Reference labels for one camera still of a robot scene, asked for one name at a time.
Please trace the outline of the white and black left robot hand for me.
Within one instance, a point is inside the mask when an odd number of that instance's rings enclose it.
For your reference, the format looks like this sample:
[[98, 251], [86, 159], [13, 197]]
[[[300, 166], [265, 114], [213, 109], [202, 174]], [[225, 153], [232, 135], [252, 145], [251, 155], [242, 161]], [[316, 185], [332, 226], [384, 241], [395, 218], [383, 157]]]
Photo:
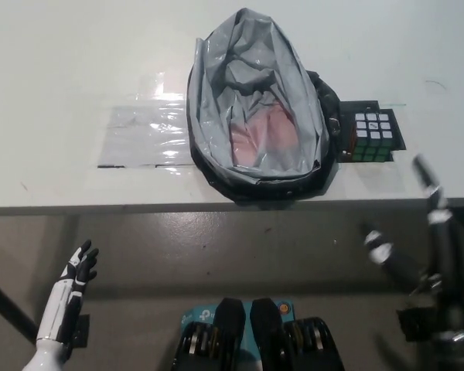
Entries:
[[53, 285], [39, 325], [37, 342], [47, 339], [67, 345], [73, 338], [87, 285], [97, 275], [94, 267], [99, 250], [92, 249], [91, 245], [91, 240], [86, 240], [76, 249]]

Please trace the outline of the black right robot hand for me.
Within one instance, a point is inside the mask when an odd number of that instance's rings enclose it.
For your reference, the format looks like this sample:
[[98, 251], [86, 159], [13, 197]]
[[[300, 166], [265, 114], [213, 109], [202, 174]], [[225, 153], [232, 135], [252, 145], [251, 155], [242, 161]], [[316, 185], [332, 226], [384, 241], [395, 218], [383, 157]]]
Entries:
[[421, 155], [414, 157], [413, 168], [425, 193], [429, 263], [426, 268], [403, 254], [375, 226], [364, 223], [363, 245], [370, 260], [399, 288], [409, 292], [430, 291], [440, 308], [464, 307], [464, 273], [458, 228], [448, 200], [435, 174]]

